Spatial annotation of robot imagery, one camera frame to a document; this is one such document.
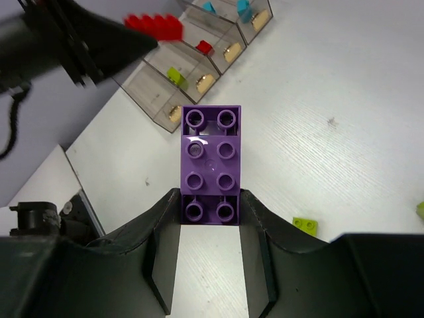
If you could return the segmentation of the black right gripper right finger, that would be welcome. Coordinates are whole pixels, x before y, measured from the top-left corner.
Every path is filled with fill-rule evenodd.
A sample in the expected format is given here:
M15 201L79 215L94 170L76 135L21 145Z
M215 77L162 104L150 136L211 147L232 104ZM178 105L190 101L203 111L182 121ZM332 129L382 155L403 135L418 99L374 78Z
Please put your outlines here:
M240 243L251 317L422 317L423 236L315 238L240 195Z

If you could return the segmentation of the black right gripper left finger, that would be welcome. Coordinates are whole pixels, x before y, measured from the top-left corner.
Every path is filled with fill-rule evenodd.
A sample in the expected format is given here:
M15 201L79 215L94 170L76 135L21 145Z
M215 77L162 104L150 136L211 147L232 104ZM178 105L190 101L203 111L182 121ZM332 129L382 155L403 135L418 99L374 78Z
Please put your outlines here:
M180 191L108 235L81 245L58 231L49 202L1 238L2 317L165 317L171 313L180 242Z

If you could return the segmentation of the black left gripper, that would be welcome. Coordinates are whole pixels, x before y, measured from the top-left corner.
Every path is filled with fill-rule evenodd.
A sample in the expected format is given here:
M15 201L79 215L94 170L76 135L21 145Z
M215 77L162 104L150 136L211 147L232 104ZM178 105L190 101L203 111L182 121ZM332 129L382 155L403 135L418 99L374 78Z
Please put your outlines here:
M153 37L75 1L19 3L24 12L1 20L1 93L43 73L42 45L82 85L85 78L99 84L158 47Z

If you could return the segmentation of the red 2x4 brick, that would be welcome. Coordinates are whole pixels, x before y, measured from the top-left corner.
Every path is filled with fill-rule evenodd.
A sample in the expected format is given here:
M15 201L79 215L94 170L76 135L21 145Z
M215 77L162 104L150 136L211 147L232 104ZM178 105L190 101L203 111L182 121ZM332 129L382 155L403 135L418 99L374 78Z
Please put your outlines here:
M184 37L183 24L172 15L128 15L124 25L157 41L182 41Z

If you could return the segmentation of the green curved brick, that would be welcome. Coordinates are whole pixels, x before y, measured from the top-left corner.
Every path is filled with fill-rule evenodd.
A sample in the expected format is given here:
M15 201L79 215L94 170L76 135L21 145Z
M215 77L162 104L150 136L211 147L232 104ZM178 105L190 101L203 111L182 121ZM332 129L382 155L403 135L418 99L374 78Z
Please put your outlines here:
M186 78L174 67L171 67L167 71L168 79L178 86L180 89L186 90L188 88L188 81Z

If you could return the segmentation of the small red brick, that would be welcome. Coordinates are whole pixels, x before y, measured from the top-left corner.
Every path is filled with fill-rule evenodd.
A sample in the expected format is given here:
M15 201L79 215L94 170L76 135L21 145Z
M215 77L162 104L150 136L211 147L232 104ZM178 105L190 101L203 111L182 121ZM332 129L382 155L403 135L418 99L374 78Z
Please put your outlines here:
M195 48L205 56L211 56L215 51L213 46L205 40L201 40Z

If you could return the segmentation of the green 2x4 brick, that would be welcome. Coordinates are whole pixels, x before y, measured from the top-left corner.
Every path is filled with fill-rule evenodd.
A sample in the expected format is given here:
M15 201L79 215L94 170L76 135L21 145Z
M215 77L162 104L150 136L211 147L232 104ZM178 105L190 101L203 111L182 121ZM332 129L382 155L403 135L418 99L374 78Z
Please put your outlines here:
M416 214L422 219L424 220L424 202L422 201L421 203L419 203L416 207Z

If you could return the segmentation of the purple sloped 2x4 brick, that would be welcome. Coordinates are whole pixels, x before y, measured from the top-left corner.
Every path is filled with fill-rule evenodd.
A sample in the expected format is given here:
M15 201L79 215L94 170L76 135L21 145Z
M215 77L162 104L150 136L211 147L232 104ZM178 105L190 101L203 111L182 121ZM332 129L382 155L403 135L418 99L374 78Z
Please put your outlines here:
M182 223L239 225L241 107L182 108Z

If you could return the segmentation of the teal cube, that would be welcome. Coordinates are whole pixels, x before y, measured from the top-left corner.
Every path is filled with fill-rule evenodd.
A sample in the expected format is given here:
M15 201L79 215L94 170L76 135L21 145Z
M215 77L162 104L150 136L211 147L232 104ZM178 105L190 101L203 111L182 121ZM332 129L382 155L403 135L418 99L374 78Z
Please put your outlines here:
M250 22L252 18L252 8L249 0L237 1L237 13L242 23L246 24Z

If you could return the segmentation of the small teal brick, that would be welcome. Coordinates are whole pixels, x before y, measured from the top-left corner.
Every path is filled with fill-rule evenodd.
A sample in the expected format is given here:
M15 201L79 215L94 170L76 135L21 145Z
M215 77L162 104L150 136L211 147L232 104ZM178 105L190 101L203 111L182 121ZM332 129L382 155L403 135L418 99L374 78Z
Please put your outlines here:
M206 10L207 12L213 13L215 15L217 14L212 2L210 1L204 2L204 4L202 4L202 8Z

